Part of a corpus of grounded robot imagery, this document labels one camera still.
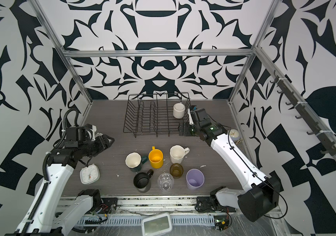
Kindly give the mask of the white mug red inside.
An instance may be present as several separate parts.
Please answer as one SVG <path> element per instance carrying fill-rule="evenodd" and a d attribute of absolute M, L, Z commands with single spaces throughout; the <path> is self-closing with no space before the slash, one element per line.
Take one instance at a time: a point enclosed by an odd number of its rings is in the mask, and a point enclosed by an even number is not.
<path fill-rule="evenodd" d="M 185 116 L 185 105 L 182 103 L 176 103 L 173 106 L 173 116 L 176 119 L 182 119 Z"/>

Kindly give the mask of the black wire dish rack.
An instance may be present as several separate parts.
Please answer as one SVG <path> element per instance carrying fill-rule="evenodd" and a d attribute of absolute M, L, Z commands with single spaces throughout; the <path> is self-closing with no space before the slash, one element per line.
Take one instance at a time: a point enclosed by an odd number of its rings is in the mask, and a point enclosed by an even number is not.
<path fill-rule="evenodd" d="M 191 101 L 187 92 L 132 94 L 128 96 L 124 133 L 132 133 L 135 137 L 141 135 L 179 135 L 184 136 L 184 124 L 189 121 L 184 117 L 174 117 L 174 105 L 181 103 L 186 109 Z"/>

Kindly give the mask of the dark green mug white inside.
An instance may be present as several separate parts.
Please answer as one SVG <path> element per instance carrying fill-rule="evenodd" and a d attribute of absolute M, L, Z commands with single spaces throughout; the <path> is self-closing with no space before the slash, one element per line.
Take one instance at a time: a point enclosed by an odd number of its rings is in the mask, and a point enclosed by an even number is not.
<path fill-rule="evenodd" d="M 148 161 L 148 156 L 141 156 L 137 152 L 130 153 L 126 156 L 125 164 L 130 171 L 137 173 L 140 172 L 144 163 Z"/>

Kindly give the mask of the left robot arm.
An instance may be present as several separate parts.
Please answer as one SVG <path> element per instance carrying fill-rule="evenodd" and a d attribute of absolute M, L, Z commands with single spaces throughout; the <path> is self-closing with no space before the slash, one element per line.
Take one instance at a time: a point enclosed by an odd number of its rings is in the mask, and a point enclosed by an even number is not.
<path fill-rule="evenodd" d="M 74 203 L 59 217 L 56 208 L 62 192 L 82 158 L 96 157 L 110 148 L 113 137 L 97 132 L 94 125 L 67 125 L 69 109 L 62 119 L 62 136 L 54 148 L 46 153 L 42 165 L 43 183 L 37 196 L 22 222 L 17 226 L 14 236 L 66 236 L 87 212 L 96 212 L 102 204 L 98 189 L 81 191 Z"/>

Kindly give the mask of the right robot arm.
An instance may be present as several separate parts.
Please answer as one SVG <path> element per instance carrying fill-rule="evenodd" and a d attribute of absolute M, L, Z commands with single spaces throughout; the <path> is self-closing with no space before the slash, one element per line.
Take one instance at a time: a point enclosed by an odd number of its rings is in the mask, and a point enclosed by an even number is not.
<path fill-rule="evenodd" d="M 212 120 L 203 108 L 192 105 L 185 110 L 185 115 L 189 120 L 183 124 L 184 135 L 205 141 L 230 167 L 242 186 L 239 191 L 227 187 L 216 191 L 219 205 L 241 210 L 250 222 L 266 217 L 278 207 L 282 198 L 281 182 L 266 176 L 250 162 L 232 140 L 230 130 Z"/>

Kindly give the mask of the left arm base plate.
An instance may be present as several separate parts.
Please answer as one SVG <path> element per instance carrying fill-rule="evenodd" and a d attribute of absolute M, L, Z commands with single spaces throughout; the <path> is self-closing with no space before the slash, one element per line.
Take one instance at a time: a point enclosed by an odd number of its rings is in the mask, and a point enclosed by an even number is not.
<path fill-rule="evenodd" d="M 95 208 L 99 214 L 108 214 L 118 209 L 118 198 L 116 197 L 102 197 L 100 205 Z"/>

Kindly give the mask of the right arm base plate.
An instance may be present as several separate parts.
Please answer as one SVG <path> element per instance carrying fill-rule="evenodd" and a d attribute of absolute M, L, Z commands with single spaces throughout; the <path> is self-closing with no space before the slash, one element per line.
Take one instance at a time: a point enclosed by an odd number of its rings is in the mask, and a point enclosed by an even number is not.
<path fill-rule="evenodd" d="M 209 212 L 236 212 L 235 208 L 229 206 L 221 206 L 218 201 L 211 196 L 199 196 L 196 197 L 195 210 L 200 213 Z"/>

